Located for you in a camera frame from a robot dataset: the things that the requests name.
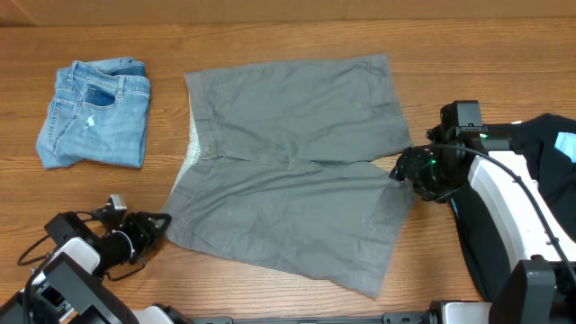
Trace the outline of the grey cotton shorts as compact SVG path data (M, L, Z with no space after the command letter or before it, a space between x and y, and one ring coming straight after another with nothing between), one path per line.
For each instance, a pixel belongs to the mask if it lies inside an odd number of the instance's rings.
M175 245L377 297L415 195L376 165L411 145L383 54L189 72Z

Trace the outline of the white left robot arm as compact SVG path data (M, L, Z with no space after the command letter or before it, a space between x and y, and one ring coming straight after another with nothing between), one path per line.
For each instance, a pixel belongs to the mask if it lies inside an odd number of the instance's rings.
M24 288L1 307L3 323L173 324L187 319L162 304L130 310L103 286L116 266L143 262L171 222L164 213L100 210L90 214L107 230L94 234L73 211L46 226L56 250L43 258Z

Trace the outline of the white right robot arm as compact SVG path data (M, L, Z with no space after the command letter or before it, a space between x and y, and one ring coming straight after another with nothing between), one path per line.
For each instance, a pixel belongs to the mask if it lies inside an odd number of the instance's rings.
M496 230L507 259L495 301L434 301L412 323L573 323L575 244L561 229L508 134L482 122L476 101L455 101L427 132L429 144L406 148L390 173L427 202L453 205L458 217Z

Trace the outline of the folded blue denim shorts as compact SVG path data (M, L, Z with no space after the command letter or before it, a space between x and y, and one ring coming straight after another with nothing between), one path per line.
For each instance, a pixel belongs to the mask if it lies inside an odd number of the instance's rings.
M36 143L42 167L82 160L142 167L149 100L146 66L135 58L76 60L59 69Z

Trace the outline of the black t-shirt pile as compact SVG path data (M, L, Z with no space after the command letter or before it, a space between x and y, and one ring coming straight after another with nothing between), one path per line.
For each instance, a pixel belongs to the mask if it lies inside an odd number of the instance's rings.
M575 121L545 113L518 124L489 127L509 133L553 216L575 239ZM487 208L470 186L460 188L450 203L469 273L481 297L491 302L511 273L504 244Z

